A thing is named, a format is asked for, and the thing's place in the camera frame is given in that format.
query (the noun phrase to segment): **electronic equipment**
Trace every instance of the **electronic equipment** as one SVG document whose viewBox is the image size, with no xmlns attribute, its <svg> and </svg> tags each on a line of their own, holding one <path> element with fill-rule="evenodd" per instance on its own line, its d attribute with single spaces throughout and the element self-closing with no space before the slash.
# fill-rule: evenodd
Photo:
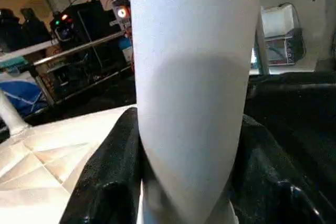
<svg viewBox="0 0 336 224">
<path fill-rule="evenodd" d="M 298 13 L 292 4 L 261 12 L 265 49 L 270 66 L 294 65 L 305 55 Z"/>
<path fill-rule="evenodd" d="M 121 31 L 110 26 L 109 14 L 98 0 L 73 5 L 54 14 L 50 23 L 52 32 L 63 51 Z M 127 65 L 119 48 L 119 38 L 75 53 L 64 60 L 64 65 L 49 74 L 55 80 L 58 99 L 78 91 L 90 83 L 115 73 Z"/>
<path fill-rule="evenodd" d="M 50 23 L 53 33 L 63 50 L 89 43 L 115 33 L 109 25 L 109 17 L 98 0 L 72 5 L 54 14 Z M 87 60 L 93 71 L 118 70 L 125 59 L 118 46 L 118 39 L 109 41 L 74 55 L 72 62 Z"/>
<path fill-rule="evenodd" d="M 285 36 L 265 38 L 270 66 L 294 65 L 304 55 L 302 29 L 294 28 Z"/>
<path fill-rule="evenodd" d="M 131 24 L 131 0 L 112 0 L 112 10 L 122 29 L 127 29 Z"/>
</svg>

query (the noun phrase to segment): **metal frame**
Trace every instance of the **metal frame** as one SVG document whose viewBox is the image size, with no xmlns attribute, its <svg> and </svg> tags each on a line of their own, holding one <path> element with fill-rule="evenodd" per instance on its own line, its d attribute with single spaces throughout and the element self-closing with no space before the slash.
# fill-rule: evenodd
<svg viewBox="0 0 336 224">
<path fill-rule="evenodd" d="M 261 18 L 261 13 L 259 13 L 256 27 L 256 36 L 255 36 L 255 45 L 256 45 L 255 52 L 257 57 L 259 74 L 269 74 L 269 65 L 268 65 L 269 63 L 266 54 L 265 35 L 262 24 L 263 21 Z"/>
<path fill-rule="evenodd" d="M 94 86 L 96 86 L 96 85 L 98 85 L 98 84 L 100 84 L 100 83 L 102 83 L 102 82 L 104 82 L 104 81 L 106 81 L 106 80 L 114 77 L 114 76 L 117 76 L 118 74 L 120 74 L 120 73 L 122 73 L 122 72 L 124 72 L 124 71 L 126 71 L 126 70 L 128 70 L 130 68 L 131 68 L 131 66 L 128 66 L 128 67 L 125 67 L 125 68 L 121 69 L 119 72 L 115 72 L 113 74 L 110 74 L 109 76 L 106 76 L 105 78 L 103 78 L 103 79 L 101 79 L 99 81 L 96 81 L 95 83 L 93 83 L 91 85 L 88 85 L 87 87 L 85 87 L 85 88 L 83 88 L 81 90 L 78 90 L 75 93 L 72 93 L 72 94 L 68 95 L 64 99 L 57 101 L 56 104 L 61 104 L 62 102 L 68 100 L 69 98 L 74 97 L 74 96 L 76 96 L 76 95 L 78 95 L 80 93 L 83 93 L 84 91 L 86 91 L 86 90 L 88 90 L 88 89 L 90 89 L 90 88 L 92 88 L 92 87 L 94 87 Z"/>
<path fill-rule="evenodd" d="M 118 33 L 115 33 L 115 34 L 106 36 L 106 37 L 104 37 L 104 38 L 97 39 L 97 40 L 95 40 L 95 41 L 92 41 L 92 42 L 89 42 L 89 43 L 80 45 L 80 46 L 78 46 L 78 47 L 75 47 L 75 48 L 72 48 L 72 49 L 70 49 L 70 50 L 61 52 L 61 53 L 59 53 L 59 54 L 50 56 L 50 57 L 48 57 L 48 58 L 45 58 L 45 59 L 41 59 L 41 60 L 35 61 L 35 62 L 33 63 L 33 68 L 36 68 L 37 66 L 40 66 L 40 65 L 43 65 L 43 64 L 46 64 L 46 63 L 48 63 L 48 62 L 50 62 L 50 61 L 53 61 L 53 60 L 56 60 L 56 59 L 58 59 L 58 58 L 61 58 L 61 57 L 68 57 L 68 56 L 71 56 L 71 55 L 73 55 L 73 54 L 75 54 L 75 53 L 77 53 L 77 52 L 83 51 L 83 50 L 85 50 L 85 49 L 92 48 L 92 47 L 95 47 L 95 46 L 100 45 L 100 44 L 102 44 L 102 43 L 108 42 L 108 41 L 110 41 L 110 40 L 113 40 L 113 39 L 122 37 L 122 36 L 124 36 L 124 34 L 125 34 L 124 31 L 120 31 L 120 32 L 118 32 Z M 91 88 L 91 87 L 93 87 L 93 86 L 95 86 L 95 85 L 97 85 L 97 84 L 99 84 L 99 83 L 101 83 L 101 82 L 103 82 L 103 81 L 105 81 L 105 80 L 107 80 L 107 79 L 113 77 L 113 76 L 116 76 L 116 75 L 119 74 L 120 72 L 123 72 L 123 71 L 125 71 L 125 70 L 127 70 L 127 69 L 129 69 L 129 68 L 130 68 L 130 67 L 126 67 L 126 68 L 122 69 L 122 70 L 119 71 L 119 72 L 113 73 L 113 74 L 111 74 L 111 75 L 109 75 L 109 76 L 103 78 L 102 80 L 99 80 L 99 81 L 97 81 L 97 82 L 95 82 L 95 83 L 93 83 L 93 84 L 91 84 L 91 85 L 89 85 L 89 86 L 83 88 L 82 90 L 79 90 L 79 91 L 77 91 L 77 92 L 75 92 L 75 93 L 73 93 L 73 94 L 71 94 L 71 95 L 65 97 L 64 99 L 59 100 L 59 101 L 55 101 L 55 100 L 53 99 L 52 95 L 49 93 L 47 87 L 45 86 L 43 80 L 41 79 L 41 77 L 40 77 L 39 75 L 36 75 L 36 76 L 35 76 L 35 81 L 36 81 L 36 83 L 40 86 L 40 88 L 42 89 L 43 94 L 46 96 L 46 99 L 47 99 L 48 104 L 51 105 L 51 106 L 53 106 L 53 105 L 55 105 L 55 104 L 60 104 L 62 101 L 67 100 L 67 99 L 73 97 L 74 95 L 79 94 L 79 93 L 81 93 L 81 92 L 83 92 L 83 91 L 85 91 L 85 90 L 87 90 L 87 89 L 89 89 L 89 88 Z"/>
</svg>

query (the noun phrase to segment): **metal rail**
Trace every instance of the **metal rail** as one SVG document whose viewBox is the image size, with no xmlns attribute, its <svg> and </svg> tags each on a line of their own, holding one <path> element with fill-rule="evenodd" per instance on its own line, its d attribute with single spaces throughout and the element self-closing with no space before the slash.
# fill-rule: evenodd
<svg viewBox="0 0 336 224">
<path fill-rule="evenodd" d="M 106 76 L 106 77 L 104 77 L 103 79 L 98 80 L 98 81 L 92 83 L 91 85 L 88 85 L 88 86 L 86 86 L 85 88 L 83 88 L 83 89 L 81 89 L 81 90 L 78 90 L 78 91 L 76 91 L 76 92 L 74 92 L 74 93 L 68 95 L 67 97 L 65 97 L 65 98 L 63 98 L 63 99 L 58 100 L 58 101 L 56 102 L 56 104 L 60 104 L 60 103 L 62 103 L 62 102 L 64 102 L 64 101 L 68 100 L 69 98 L 74 97 L 74 96 L 76 96 L 76 95 L 78 95 L 78 94 L 80 94 L 80 93 L 82 93 L 82 92 L 84 92 L 84 91 L 86 91 L 86 90 L 88 90 L 88 89 L 90 89 L 90 88 L 92 88 L 92 87 L 94 87 L 94 86 L 96 86 L 96 85 L 98 85 L 98 84 L 100 84 L 100 83 L 102 83 L 102 82 L 104 82 L 104 81 L 106 81 L 106 80 L 108 80 L 108 79 L 114 77 L 114 76 L 117 76 L 118 74 L 121 74 L 122 72 L 124 72 L 124 71 L 126 71 L 126 70 L 128 70 L 128 69 L 130 69 L 130 68 L 131 68 L 131 66 L 128 66 L 128 67 L 125 67 L 125 68 L 121 69 L 121 70 L 118 71 L 118 72 L 115 72 L 115 73 L 113 73 L 113 74 L 110 74 L 109 76 Z"/>
<path fill-rule="evenodd" d="M 122 37 L 122 36 L 124 36 L 124 34 L 125 34 L 124 31 L 120 31 L 120 32 L 118 32 L 118 33 L 111 34 L 111 35 L 106 36 L 106 37 L 104 37 L 104 38 L 97 39 L 97 40 L 95 40 L 95 41 L 86 43 L 86 44 L 84 44 L 84 45 L 80 45 L 80 46 L 78 46 L 78 47 L 71 48 L 70 50 L 61 52 L 61 53 L 59 53 L 59 54 L 50 56 L 50 57 L 48 57 L 48 58 L 45 58 L 45 59 L 41 59 L 41 60 L 35 61 L 35 62 L 33 63 L 33 66 L 35 66 L 35 67 L 36 67 L 36 66 L 40 66 L 40 65 L 42 65 L 42 64 L 48 63 L 48 62 L 50 62 L 50 61 L 56 60 L 56 59 L 61 58 L 61 57 L 68 56 L 68 55 L 73 55 L 73 54 L 75 54 L 75 53 L 77 53 L 77 52 L 80 52 L 80 51 L 82 51 L 82 50 L 85 50 L 85 49 L 88 49 L 88 48 L 91 48 L 91 47 L 94 47 L 94 46 L 103 44 L 103 43 L 108 42 L 108 41 L 110 41 L 110 40 L 113 40 L 113 39 Z"/>
<path fill-rule="evenodd" d="M 25 55 L 28 55 L 28 54 L 32 54 L 33 52 L 38 52 L 38 51 L 41 51 L 42 49 L 46 49 L 48 47 L 55 46 L 55 45 L 58 45 L 58 40 L 53 39 L 53 40 L 50 40 L 50 41 L 42 42 L 42 43 L 37 44 L 37 45 L 22 48 L 22 49 L 14 51 L 14 52 L 10 52 L 8 54 L 4 54 L 4 55 L 0 56 L 0 63 L 8 61 L 8 60 L 15 59 L 15 58 L 20 57 L 20 56 L 25 56 Z"/>
</svg>

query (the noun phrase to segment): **white pipe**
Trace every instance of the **white pipe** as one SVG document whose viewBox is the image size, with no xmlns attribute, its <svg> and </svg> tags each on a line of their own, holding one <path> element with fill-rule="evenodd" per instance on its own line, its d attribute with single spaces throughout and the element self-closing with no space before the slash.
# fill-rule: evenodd
<svg viewBox="0 0 336 224">
<path fill-rule="evenodd" d="M 236 155 L 259 0 L 131 4 L 140 135 L 169 202 L 161 203 L 173 208 L 151 205 L 145 179 L 143 212 L 152 223 L 175 214 L 217 223 L 211 215 Z"/>
<path fill-rule="evenodd" d="M 22 132 L 29 125 L 21 118 L 12 103 L 0 89 L 0 118 L 5 122 L 11 136 Z"/>
</svg>

